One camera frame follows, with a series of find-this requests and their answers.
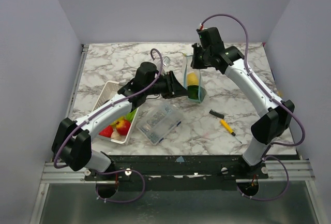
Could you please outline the green leafy vegetable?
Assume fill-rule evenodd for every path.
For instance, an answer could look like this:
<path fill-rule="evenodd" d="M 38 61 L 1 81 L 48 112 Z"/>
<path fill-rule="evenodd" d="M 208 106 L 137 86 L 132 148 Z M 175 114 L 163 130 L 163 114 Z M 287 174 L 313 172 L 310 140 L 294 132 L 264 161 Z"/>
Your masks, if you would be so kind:
<path fill-rule="evenodd" d="M 187 87 L 188 98 L 202 102 L 206 96 L 206 90 L 198 85 L 190 85 Z"/>

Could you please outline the clear zip top bag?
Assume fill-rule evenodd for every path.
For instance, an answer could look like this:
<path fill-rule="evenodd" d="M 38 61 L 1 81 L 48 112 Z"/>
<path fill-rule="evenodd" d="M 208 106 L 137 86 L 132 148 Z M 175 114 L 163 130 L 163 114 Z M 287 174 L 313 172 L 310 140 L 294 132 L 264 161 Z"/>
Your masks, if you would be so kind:
<path fill-rule="evenodd" d="M 183 86 L 188 92 L 188 99 L 195 103 L 202 103 L 207 95 L 202 75 L 199 69 L 193 69 L 193 56 L 183 53 L 182 60 Z"/>

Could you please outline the yellow lemon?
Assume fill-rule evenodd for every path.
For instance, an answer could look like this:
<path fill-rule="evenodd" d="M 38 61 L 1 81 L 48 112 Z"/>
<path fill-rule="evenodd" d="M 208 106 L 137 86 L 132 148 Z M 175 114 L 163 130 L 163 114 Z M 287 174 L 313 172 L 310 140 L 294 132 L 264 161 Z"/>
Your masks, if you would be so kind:
<path fill-rule="evenodd" d="M 199 85 L 198 76 L 194 72 L 187 74 L 186 75 L 186 84 L 187 84 L 187 86 L 198 86 Z"/>

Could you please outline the red yellow apple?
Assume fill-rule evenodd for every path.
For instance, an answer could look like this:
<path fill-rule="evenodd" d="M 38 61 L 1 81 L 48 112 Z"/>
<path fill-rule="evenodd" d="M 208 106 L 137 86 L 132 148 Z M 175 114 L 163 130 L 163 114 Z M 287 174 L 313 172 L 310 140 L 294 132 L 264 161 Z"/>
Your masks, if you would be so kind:
<path fill-rule="evenodd" d="M 116 131 L 121 136 L 126 136 L 129 132 L 130 127 L 131 127 L 131 122 L 128 120 L 120 120 L 116 122 Z"/>

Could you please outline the red strawberry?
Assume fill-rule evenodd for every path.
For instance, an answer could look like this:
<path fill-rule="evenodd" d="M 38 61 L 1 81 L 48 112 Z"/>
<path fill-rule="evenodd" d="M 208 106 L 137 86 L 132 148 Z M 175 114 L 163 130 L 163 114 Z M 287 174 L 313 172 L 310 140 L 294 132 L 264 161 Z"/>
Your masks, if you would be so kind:
<path fill-rule="evenodd" d="M 107 126 L 104 130 L 102 130 L 99 135 L 100 136 L 103 136 L 103 137 L 106 137 L 106 138 L 111 138 L 111 135 L 113 133 L 113 127 L 112 126 Z"/>

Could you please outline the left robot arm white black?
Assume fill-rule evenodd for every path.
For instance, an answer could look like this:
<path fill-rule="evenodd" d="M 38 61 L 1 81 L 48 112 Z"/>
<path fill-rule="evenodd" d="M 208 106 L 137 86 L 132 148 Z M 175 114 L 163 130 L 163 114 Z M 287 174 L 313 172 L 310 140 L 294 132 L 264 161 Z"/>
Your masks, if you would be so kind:
<path fill-rule="evenodd" d="M 122 116 L 145 103 L 147 96 L 159 94 L 164 99 L 187 96 L 187 90 L 179 83 L 172 71 L 162 75 L 151 62 L 143 62 L 136 74 L 122 86 L 108 102 L 75 121 L 63 119 L 58 127 L 53 145 L 54 167 L 59 160 L 73 171 L 87 168 L 97 171 L 103 180 L 114 176 L 111 158 L 92 149 L 92 141 L 99 133 Z"/>

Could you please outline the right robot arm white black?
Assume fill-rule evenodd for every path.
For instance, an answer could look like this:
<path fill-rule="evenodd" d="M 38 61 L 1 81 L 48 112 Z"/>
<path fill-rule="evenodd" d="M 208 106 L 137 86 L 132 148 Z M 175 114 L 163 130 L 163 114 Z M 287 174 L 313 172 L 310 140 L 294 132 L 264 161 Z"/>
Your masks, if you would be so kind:
<path fill-rule="evenodd" d="M 259 120 L 251 126 L 252 140 L 242 155 L 238 173 L 250 178 L 257 172 L 270 143 L 288 129 L 292 119 L 288 111 L 294 111 L 294 103 L 283 101 L 274 94 L 244 64 L 243 53 L 235 46 L 226 48 L 218 28 L 197 31 L 200 42 L 193 44 L 193 69 L 215 68 L 234 82 L 253 104 Z"/>

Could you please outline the clear plastic screw box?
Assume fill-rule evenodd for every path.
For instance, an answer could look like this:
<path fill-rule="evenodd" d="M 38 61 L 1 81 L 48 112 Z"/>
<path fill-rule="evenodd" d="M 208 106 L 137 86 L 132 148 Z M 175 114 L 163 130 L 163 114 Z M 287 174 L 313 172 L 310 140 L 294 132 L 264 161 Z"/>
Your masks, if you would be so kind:
<path fill-rule="evenodd" d="M 162 103 L 150 110 L 137 124 L 137 129 L 148 141 L 157 145 L 183 120 L 182 112 L 172 104 Z"/>

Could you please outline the black bit holder strip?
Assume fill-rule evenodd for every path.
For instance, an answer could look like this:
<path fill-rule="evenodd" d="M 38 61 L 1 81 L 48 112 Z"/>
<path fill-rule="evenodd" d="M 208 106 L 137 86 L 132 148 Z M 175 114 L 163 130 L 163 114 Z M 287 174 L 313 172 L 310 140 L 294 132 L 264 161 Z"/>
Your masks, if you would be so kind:
<path fill-rule="evenodd" d="M 217 112 L 217 111 L 210 110 L 210 111 L 209 111 L 209 114 L 211 114 L 211 115 L 213 115 L 213 116 L 215 116 L 215 117 L 217 117 L 217 118 L 224 119 L 224 114 L 219 113 L 219 112 Z"/>

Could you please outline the white perforated plastic basket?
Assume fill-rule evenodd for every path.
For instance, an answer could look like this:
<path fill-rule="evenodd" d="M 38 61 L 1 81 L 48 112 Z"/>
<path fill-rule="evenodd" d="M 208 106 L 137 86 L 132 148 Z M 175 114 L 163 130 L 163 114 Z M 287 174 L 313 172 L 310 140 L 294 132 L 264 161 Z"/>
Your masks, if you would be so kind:
<path fill-rule="evenodd" d="M 121 86 L 117 82 L 114 81 L 106 82 L 98 97 L 97 102 L 94 105 L 91 114 L 96 113 L 98 110 L 101 110 L 105 106 L 108 106 L 110 103 L 122 99 L 123 96 L 117 94 L 117 91 L 120 88 Z M 93 125 L 93 130 L 90 132 L 91 136 L 94 139 L 99 138 L 116 144 L 121 144 L 121 145 L 126 144 L 129 141 L 130 136 L 133 132 L 134 125 L 137 122 L 139 109 L 137 109 L 136 115 L 133 121 L 131 122 L 131 127 L 129 129 L 128 134 L 126 136 L 122 136 L 121 140 L 112 140 L 111 138 L 100 136 L 99 133 L 109 125 L 113 127 L 114 131 L 116 131 L 116 122 L 120 120 L 125 120 L 125 116 L 128 113 L 130 113 L 129 110 L 131 108 L 129 107 L 128 104 L 129 104 L 128 100 L 122 101 L 120 103 L 117 103 L 113 107 L 107 108 L 102 113 L 99 113 L 96 117 L 94 117 L 93 120 L 90 121 L 90 123 Z"/>

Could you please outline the white garlic bulb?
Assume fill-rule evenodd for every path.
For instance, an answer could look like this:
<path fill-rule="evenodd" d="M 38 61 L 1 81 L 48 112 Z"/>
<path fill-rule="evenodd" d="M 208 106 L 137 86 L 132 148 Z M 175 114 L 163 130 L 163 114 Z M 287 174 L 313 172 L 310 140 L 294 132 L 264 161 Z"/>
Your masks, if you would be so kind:
<path fill-rule="evenodd" d="M 117 131 L 113 131 L 111 134 L 111 139 L 112 140 L 121 140 L 122 136 Z"/>

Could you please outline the yellow handled screwdriver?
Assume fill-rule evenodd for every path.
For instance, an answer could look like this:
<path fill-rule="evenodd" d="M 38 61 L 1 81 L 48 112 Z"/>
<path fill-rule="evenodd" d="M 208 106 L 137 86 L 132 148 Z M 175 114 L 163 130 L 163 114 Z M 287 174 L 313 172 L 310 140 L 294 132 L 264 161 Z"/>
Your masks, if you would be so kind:
<path fill-rule="evenodd" d="M 226 131 L 230 135 L 232 135 L 240 144 L 242 144 L 242 142 L 237 138 L 236 133 L 233 131 L 233 129 L 229 126 L 229 124 L 224 119 L 220 120 L 220 124 L 226 129 Z"/>

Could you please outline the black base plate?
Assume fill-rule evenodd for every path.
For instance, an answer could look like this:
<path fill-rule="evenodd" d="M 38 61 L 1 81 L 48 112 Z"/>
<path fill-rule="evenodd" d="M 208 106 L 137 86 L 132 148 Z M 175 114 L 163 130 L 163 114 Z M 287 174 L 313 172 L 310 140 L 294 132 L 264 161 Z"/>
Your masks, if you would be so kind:
<path fill-rule="evenodd" d="M 254 167 L 245 166 L 240 155 L 114 155 L 111 160 L 105 175 L 58 165 L 70 175 L 68 182 L 95 184 L 100 191 L 234 191 L 242 184 L 301 181 L 311 170 L 310 163 L 296 155 L 270 157 Z"/>

